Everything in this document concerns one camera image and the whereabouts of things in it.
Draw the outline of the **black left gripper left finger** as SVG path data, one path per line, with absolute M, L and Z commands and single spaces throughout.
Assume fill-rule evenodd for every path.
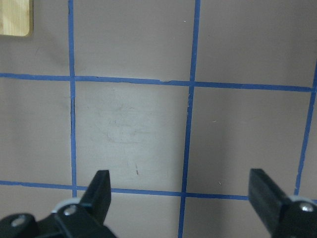
M 96 172 L 79 204 L 99 223 L 106 219 L 111 203 L 109 170 Z

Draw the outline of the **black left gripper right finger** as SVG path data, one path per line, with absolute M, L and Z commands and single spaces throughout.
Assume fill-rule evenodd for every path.
M 250 169 L 248 198 L 267 231 L 275 235 L 289 208 L 289 197 L 264 170 Z

